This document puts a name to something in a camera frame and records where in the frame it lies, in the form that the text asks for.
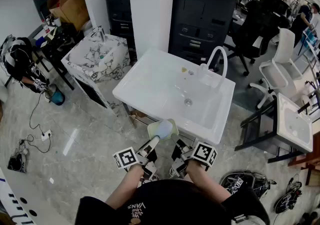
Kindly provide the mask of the white curved faucet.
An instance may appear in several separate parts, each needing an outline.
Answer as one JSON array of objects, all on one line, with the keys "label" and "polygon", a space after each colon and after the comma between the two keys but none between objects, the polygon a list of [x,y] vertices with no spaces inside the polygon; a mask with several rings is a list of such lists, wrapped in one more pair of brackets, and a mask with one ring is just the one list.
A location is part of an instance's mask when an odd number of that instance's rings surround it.
[{"label": "white curved faucet", "polygon": [[228,58],[227,58],[227,54],[226,51],[224,50],[224,48],[222,46],[216,46],[211,55],[210,58],[208,60],[207,63],[202,63],[199,68],[198,68],[198,74],[200,77],[204,77],[207,74],[207,71],[209,70],[209,65],[211,64],[215,54],[217,51],[220,51],[222,54],[222,60],[223,60],[223,71],[222,71],[222,76],[220,81],[218,82],[217,86],[214,88],[215,90],[219,91],[225,78],[227,75],[227,70],[228,70]]}]

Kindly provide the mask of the marble pattern sink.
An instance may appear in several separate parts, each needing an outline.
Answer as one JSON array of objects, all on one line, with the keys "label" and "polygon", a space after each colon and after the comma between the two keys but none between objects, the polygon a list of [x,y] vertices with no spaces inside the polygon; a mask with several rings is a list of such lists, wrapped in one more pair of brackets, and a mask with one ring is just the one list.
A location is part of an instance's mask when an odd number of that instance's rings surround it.
[{"label": "marble pattern sink", "polygon": [[113,90],[131,69],[127,40],[105,34],[105,42],[100,36],[85,36],[61,60],[68,73],[82,91],[94,102],[118,115],[122,102]]}]

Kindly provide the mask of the white office chair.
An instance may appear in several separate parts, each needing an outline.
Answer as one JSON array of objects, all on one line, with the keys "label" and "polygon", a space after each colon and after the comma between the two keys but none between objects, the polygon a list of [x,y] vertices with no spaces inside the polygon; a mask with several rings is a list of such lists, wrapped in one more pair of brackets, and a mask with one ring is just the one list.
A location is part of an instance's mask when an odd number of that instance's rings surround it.
[{"label": "white office chair", "polygon": [[259,83],[251,82],[248,87],[256,88],[263,93],[262,100],[255,106],[262,108],[267,100],[273,101],[278,93],[292,101],[298,98],[296,80],[301,80],[303,74],[292,60],[295,34],[287,28],[279,29],[279,42],[272,59],[262,62],[258,69],[262,75]]}]

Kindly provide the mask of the white curved panel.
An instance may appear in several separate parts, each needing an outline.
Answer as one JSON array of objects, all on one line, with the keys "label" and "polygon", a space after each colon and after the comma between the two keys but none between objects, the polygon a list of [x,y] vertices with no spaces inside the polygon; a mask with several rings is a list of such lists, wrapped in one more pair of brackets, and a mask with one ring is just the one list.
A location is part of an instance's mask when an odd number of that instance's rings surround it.
[{"label": "white curved panel", "polygon": [[0,201],[16,225],[71,225],[25,173],[0,167]]}]

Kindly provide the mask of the chrome faucet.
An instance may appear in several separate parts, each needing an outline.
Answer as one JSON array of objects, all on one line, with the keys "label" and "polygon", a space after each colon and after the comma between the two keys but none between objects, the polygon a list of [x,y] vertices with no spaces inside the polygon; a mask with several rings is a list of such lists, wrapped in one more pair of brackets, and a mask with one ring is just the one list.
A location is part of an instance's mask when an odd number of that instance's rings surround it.
[{"label": "chrome faucet", "polygon": [[104,29],[103,27],[100,25],[100,26],[97,26],[95,27],[91,34],[90,34],[90,37],[93,38],[93,37],[97,37],[97,36],[100,36],[100,41],[101,42],[105,42],[106,41],[106,36],[105,36],[105,33],[104,33]]}]

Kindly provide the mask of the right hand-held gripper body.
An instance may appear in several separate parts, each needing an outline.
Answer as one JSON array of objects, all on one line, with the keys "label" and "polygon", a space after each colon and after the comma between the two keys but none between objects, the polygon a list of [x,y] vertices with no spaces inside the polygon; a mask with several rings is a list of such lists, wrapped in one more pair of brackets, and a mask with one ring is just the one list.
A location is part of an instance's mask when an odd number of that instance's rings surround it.
[{"label": "right hand-held gripper body", "polygon": [[171,158],[173,164],[169,170],[170,177],[184,178],[189,160],[198,161],[205,171],[213,166],[217,157],[216,149],[206,143],[198,142],[195,147],[188,146],[184,143],[184,153],[173,152]]}]

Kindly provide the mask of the narrow black machine cabinet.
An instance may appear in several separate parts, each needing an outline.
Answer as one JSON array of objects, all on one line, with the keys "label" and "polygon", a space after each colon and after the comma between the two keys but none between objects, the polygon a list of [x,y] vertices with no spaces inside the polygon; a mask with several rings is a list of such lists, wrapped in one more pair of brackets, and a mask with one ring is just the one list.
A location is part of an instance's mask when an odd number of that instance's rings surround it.
[{"label": "narrow black machine cabinet", "polygon": [[106,7],[110,33],[127,40],[130,63],[134,64],[137,61],[137,53],[130,0],[106,0]]}]

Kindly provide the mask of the large black gear pile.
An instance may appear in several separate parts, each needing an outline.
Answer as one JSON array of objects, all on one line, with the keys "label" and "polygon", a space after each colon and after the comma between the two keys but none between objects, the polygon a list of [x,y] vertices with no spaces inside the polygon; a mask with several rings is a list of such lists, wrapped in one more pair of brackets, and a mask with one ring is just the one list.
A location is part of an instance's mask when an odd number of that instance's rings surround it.
[{"label": "large black gear pile", "polygon": [[240,188],[247,187],[252,189],[259,199],[266,195],[271,185],[276,184],[276,181],[269,180],[265,175],[250,170],[227,173],[220,181],[220,185],[232,195]]}]

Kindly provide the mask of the brown cardboard box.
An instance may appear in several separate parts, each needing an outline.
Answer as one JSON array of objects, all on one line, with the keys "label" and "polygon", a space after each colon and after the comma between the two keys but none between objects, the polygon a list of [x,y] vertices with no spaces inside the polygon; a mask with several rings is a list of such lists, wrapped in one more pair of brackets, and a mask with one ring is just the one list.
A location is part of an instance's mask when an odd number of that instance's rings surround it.
[{"label": "brown cardboard box", "polygon": [[47,0],[47,7],[55,18],[73,24],[77,31],[90,19],[85,0]]}]

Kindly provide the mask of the small black gear pile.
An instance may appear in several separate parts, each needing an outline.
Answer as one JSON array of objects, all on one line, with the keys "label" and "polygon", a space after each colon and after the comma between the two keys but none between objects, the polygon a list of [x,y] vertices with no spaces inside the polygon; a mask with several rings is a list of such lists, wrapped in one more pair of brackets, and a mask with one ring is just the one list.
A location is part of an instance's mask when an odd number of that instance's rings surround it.
[{"label": "small black gear pile", "polygon": [[292,210],[295,207],[298,197],[302,195],[301,187],[302,182],[294,180],[292,177],[288,182],[285,194],[277,200],[273,207],[273,211],[276,214],[281,214],[288,210]]}]

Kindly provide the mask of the person's left forearm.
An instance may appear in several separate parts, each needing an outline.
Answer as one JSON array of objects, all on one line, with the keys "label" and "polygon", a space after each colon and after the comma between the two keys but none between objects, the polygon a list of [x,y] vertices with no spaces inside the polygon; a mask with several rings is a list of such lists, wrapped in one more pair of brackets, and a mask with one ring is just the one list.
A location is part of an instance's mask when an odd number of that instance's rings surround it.
[{"label": "person's left forearm", "polygon": [[133,196],[143,175],[144,171],[141,165],[132,165],[105,203],[115,210],[123,206]]}]

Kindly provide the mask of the black office chair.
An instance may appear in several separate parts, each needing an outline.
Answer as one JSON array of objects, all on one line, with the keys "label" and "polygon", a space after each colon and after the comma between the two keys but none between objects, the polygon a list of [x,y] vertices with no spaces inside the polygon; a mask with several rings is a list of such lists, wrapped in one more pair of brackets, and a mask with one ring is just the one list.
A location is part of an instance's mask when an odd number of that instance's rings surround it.
[{"label": "black office chair", "polygon": [[224,43],[223,46],[233,51],[227,59],[239,57],[243,67],[243,75],[249,75],[246,58],[254,64],[256,59],[267,52],[270,40],[280,28],[287,29],[290,21],[286,17],[289,6],[283,0],[254,0],[247,4],[247,15],[243,24],[231,32],[234,45]]}]

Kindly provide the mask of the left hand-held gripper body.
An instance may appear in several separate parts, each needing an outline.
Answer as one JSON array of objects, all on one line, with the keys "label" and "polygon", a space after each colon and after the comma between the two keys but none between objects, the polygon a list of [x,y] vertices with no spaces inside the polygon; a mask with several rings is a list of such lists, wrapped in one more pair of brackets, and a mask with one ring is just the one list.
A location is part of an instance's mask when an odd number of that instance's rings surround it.
[{"label": "left hand-held gripper body", "polygon": [[117,151],[112,157],[117,168],[125,169],[127,172],[133,165],[142,166],[143,176],[140,178],[140,182],[151,182],[159,179],[156,175],[157,168],[155,166],[157,154],[150,145],[144,146],[138,152],[135,152],[132,147],[128,147]]}]

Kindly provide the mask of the person's right forearm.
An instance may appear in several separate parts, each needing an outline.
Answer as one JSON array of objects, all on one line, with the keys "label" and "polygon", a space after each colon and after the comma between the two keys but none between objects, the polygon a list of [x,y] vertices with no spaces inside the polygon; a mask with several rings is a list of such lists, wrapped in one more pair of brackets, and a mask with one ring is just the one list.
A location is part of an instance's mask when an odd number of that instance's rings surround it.
[{"label": "person's right forearm", "polygon": [[231,197],[231,194],[224,187],[208,175],[198,161],[190,159],[186,166],[186,173],[192,182],[213,201],[222,203]]}]

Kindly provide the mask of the black metal sink stand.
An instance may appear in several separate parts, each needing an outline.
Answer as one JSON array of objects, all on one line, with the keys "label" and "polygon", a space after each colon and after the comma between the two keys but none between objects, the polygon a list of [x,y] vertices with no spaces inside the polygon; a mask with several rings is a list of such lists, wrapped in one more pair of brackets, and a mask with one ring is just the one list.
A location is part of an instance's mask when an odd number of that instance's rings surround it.
[{"label": "black metal sink stand", "polygon": [[288,137],[280,135],[278,122],[280,122],[280,115],[278,115],[277,101],[274,100],[241,122],[240,140],[242,143],[234,150],[240,151],[255,147],[272,155],[267,160],[269,164],[304,154],[302,147]]}]

